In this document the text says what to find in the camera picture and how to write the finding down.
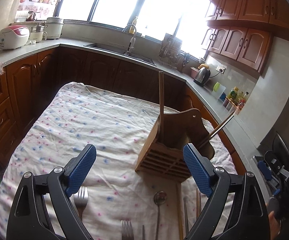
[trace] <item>electrical outlet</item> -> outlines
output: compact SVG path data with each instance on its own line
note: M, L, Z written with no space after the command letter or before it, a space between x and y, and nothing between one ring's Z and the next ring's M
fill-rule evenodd
M223 74L224 71L225 71L225 67L218 66L215 70L217 70L217 71L219 71L221 74Z

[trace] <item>gray countertop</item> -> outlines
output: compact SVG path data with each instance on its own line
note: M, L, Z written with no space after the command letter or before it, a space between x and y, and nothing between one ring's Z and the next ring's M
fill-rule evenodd
M65 39L65 38L60 38L59 40L46 40L46 41L39 42L35 45L23 46L15 50L0 50L0 62L3 62L5 63L5 65L8 65L24 57L28 57L40 51L44 51L46 49L52 49L58 46L92 51L95 53L99 53L99 54L111 56L114 58L123 59L125 61L129 61L132 63L136 63L138 65L151 68L153 70L163 70L165 74L185 82L191 88L191 90L196 94L196 96L203 102L205 107L211 112L211 114L217 120L218 123L221 123L226 117L228 117L229 112L224 106L222 106L222 102L214 98L211 95L210 90L206 88L202 88L198 86L196 83L194 83L193 78L191 78L190 76L180 73L177 70L162 66L160 63L158 63L157 60L154 60L154 63L157 66L153 66L145 62L132 59L130 57L126 57L126 56L116 54L113 52L104 51L104 50L97 49L97 48L84 47L84 45L88 45L88 44L90 44L90 42L88 41L80 41L80 40ZM224 127L223 130L228 136L228 138L230 139L233 146L235 147L246 170L252 171L255 174L258 180L259 186L261 188L263 197L265 201L267 201L270 197L269 192L267 190L265 182L256 164L254 163L252 159L254 155L260 155L260 153L256 149L256 147L254 146L254 144L252 143L252 141L250 140L250 138L248 137L248 135L246 134L246 132L243 130L243 128L240 126L239 123L241 123L241 120L235 116Z

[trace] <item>stainless steel kettle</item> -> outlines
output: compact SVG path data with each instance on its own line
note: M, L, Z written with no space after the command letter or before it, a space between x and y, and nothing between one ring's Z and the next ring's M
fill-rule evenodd
M207 82L208 78L210 77L210 70L206 69L205 67L202 67L196 77L194 78L194 82L198 84L199 86L203 87L204 84Z

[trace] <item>blue gripper pad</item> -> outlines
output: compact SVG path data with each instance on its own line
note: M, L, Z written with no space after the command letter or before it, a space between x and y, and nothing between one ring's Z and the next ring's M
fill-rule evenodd
M196 182L200 192L206 194L206 196L209 198L213 193L210 182L210 176L214 175L213 165L207 158L206 159L210 164L204 161L203 158L205 157L200 155L192 143L189 143L183 147L183 159L186 162L194 181Z
M78 192L96 160L96 155L96 148L92 144L87 144L80 154L72 158L65 166L65 176L67 177L65 193L68 198Z

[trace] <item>metal spoon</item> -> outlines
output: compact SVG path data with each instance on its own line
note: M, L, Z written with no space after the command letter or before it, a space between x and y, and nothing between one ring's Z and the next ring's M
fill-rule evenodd
M156 229L156 237L155 240L158 240L158 230L159 230L159 220L160 220L160 205L166 202L167 195L164 191L157 192L154 197L153 201L158 207L158 216L157 216L157 229Z

